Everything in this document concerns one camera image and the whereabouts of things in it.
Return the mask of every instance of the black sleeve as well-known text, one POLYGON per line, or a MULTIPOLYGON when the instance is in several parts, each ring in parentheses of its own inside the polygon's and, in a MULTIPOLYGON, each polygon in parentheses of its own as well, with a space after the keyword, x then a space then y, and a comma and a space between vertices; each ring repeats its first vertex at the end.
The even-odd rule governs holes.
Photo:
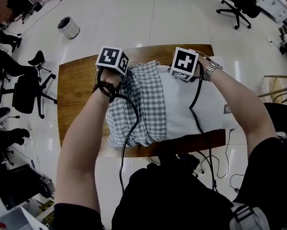
POLYGON ((103 230, 100 214, 97 211, 84 206, 56 204, 54 206, 54 215, 54 230, 103 230))
POLYGON ((272 230, 287 223, 287 151, 277 138, 262 141, 252 151, 234 201, 259 207, 272 230))

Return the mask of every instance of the white drawer unit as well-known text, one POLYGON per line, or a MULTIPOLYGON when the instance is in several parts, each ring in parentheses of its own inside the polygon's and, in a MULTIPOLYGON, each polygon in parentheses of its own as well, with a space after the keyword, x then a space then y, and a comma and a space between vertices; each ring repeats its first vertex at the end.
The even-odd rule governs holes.
POLYGON ((282 22, 287 18, 286 0, 256 0, 257 5, 272 15, 276 23, 282 22))

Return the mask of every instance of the white fabric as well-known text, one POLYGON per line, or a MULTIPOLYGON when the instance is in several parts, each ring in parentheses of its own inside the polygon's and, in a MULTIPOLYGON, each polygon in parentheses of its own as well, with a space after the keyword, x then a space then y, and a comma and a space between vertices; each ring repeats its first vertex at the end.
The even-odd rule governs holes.
MULTIPOLYGON (((211 59, 225 70, 222 57, 214 56, 211 59)), ((198 80, 186 83, 175 79, 168 73, 168 66, 157 66, 161 78, 167 116, 166 139, 175 139, 186 135, 200 134, 195 119, 189 110, 195 98, 198 80)), ((215 129, 233 129, 237 122, 232 114, 224 114, 224 100, 214 84, 203 81, 200 95, 193 110, 204 132, 215 129)))

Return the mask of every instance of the metal watch band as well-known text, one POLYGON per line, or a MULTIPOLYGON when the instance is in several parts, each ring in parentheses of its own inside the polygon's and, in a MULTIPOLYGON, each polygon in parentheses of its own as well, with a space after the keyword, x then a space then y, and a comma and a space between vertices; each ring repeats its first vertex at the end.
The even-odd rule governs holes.
POLYGON ((221 65, 219 65, 218 63, 211 60, 209 62, 208 67, 206 68, 206 70, 204 72, 204 80, 210 81, 210 76, 216 68, 219 68, 221 70, 223 69, 223 67, 221 65))

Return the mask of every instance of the forearm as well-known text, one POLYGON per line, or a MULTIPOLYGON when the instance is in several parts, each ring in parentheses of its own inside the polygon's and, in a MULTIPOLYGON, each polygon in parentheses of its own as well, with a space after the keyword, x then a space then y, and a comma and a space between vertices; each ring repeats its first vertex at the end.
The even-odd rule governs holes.
POLYGON ((252 91, 219 69, 213 71, 210 79, 227 101, 246 134, 264 126, 273 128, 267 109, 252 91))
POLYGON ((94 170, 108 105, 109 97, 99 89, 89 98, 65 135, 58 168, 94 170))

